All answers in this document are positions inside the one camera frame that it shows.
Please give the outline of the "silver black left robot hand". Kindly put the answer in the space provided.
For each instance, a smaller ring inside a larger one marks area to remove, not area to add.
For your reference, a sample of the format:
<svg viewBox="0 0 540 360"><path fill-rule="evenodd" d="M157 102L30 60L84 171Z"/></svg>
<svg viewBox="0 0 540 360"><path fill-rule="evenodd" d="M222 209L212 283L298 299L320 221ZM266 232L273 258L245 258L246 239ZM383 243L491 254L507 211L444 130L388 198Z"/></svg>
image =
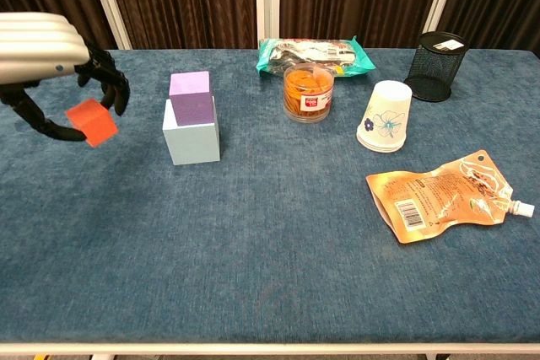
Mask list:
<svg viewBox="0 0 540 360"><path fill-rule="evenodd" d="M129 84L108 51L91 45L60 14L0 13L0 102L41 134L82 142L86 136L80 130L46 118L26 93L45 79L72 74L78 75L80 87L90 79L99 81L103 98L98 102L119 116L124 113Z"/></svg>

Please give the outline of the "small orange yellow cube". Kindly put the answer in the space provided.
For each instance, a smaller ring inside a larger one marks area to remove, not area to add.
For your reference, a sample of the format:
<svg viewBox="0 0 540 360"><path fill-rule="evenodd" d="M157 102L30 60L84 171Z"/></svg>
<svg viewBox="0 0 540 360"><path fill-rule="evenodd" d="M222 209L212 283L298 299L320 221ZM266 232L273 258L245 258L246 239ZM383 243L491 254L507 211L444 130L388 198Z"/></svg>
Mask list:
<svg viewBox="0 0 540 360"><path fill-rule="evenodd" d="M87 99L65 111L77 130L86 136L90 147L97 148L118 133L110 112L96 99Z"/></svg>

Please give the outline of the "purple foam cube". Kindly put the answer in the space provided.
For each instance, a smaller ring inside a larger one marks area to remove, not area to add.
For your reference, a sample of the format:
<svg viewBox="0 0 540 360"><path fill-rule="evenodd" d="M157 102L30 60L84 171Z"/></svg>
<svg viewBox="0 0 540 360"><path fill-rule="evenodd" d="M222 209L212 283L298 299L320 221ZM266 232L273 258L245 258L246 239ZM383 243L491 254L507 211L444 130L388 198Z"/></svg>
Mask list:
<svg viewBox="0 0 540 360"><path fill-rule="evenodd" d="M178 126L214 122L208 71L171 74L169 99Z"/></svg>

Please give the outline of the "white paper cups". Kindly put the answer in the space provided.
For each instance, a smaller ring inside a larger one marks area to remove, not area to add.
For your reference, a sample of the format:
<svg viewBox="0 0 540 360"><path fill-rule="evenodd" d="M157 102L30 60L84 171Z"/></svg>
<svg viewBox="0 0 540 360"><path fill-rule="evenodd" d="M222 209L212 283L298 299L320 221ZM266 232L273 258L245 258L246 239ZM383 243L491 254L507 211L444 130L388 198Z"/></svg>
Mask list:
<svg viewBox="0 0 540 360"><path fill-rule="evenodd" d="M395 80L375 84L364 116L357 127L361 145L378 153L399 150L407 137L412 90Z"/></svg>

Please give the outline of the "light blue foam block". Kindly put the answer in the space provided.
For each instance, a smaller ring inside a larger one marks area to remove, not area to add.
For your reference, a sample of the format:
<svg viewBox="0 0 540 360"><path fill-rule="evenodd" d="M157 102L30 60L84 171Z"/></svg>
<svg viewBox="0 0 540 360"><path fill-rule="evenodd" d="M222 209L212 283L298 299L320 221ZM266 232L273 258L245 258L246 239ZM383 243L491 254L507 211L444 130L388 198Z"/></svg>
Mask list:
<svg viewBox="0 0 540 360"><path fill-rule="evenodd" d="M178 126L172 103L169 99L166 100L162 131L174 165L220 160L219 124L215 99L212 101L212 107L211 122Z"/></svg>

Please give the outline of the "teal snack pack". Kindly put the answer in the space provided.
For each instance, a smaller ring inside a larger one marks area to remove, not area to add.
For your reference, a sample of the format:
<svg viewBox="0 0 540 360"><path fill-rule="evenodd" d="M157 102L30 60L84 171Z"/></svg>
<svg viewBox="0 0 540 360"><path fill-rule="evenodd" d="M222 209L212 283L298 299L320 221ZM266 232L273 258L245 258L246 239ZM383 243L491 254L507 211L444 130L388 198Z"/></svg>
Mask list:
<svg viewBox="0 0 540 360"><path fill-rule="evenodd" d="M354 37L352 40L264 39L259 44L256 70L280 75L299 63L315 63L338 77L375 70L374 63Z"/></svg>

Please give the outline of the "clear jar of rubber bands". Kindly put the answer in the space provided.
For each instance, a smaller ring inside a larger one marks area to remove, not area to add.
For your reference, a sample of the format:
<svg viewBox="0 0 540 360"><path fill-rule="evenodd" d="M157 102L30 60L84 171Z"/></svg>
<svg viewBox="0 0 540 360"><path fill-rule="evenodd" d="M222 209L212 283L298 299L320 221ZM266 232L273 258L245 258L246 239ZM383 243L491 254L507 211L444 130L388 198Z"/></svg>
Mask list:
<svg viewBox="0 0 540 360"><path fill-rule="evenodd" d="M283 74L283 110L291 120L315 123L331 109L334 77L315 63L299 63Z"/></svg>

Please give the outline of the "blue tablecloth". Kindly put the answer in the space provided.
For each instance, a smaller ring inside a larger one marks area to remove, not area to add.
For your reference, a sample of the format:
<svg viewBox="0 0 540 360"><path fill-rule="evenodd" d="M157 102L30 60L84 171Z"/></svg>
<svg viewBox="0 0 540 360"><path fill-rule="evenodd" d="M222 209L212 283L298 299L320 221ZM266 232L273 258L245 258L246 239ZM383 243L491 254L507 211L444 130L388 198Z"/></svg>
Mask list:
<svg viewBox="0 0 540 360"><path fill-rule="evenodd" d="M254 50L115 51L131 98L98 148L0 104L0 342L540 342L540 58L471 50L442 103L414 101L395 153L355 133L375 83L335 83L316 124L283 112ZM170 75L209 72L220 160L174 165ZM400 244L370 174L480 149L532 218Z"/></svg>

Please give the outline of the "black mesh pen holder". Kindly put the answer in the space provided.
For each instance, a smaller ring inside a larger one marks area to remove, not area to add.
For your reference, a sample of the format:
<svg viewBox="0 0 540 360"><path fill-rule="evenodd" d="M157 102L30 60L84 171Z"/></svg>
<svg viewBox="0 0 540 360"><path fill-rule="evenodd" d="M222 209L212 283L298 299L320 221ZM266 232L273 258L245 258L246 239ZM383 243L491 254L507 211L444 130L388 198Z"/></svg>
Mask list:
<svg viewBox="0 0 540 360"><path fill-rule="evenodd" d="M464 47L454 51L440 51L433 45L454 39ZM441 102L450 98L451 85L469 49L459 35L445 31L429 31L419 37L412 65L404 83L412 90L415 99Z"/></svg>

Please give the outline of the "orange spout pouch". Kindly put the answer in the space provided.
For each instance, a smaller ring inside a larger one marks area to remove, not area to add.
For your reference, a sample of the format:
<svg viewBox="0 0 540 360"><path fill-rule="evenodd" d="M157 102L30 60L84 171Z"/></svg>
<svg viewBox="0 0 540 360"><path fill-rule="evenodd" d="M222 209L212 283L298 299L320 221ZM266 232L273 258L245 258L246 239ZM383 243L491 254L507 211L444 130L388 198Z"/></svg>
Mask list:
<svg viewBox="0 0 540 360"><path fill-rule="evenodd" d="M530 218L534 206L513 188L489 154L478 150L430 172L391 171L366 177L374 203L402 244L432 239L459 224L494 226L509 213Z"/></svg>

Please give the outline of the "white table frame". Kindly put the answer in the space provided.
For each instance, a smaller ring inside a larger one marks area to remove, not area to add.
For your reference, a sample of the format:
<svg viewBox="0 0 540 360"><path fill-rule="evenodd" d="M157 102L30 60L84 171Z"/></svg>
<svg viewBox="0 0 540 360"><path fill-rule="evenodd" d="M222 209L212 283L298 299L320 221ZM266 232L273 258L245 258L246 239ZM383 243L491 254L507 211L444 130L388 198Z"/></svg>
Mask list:
<svg viewBox="0 0 540 360"><path fill-rule="evenodd" d="M2 355L37 353L76 355L186 355L186 356L272 356L272 355L364 355L481 353L540 354L540 343L77 343L0 342Z"/></svg>

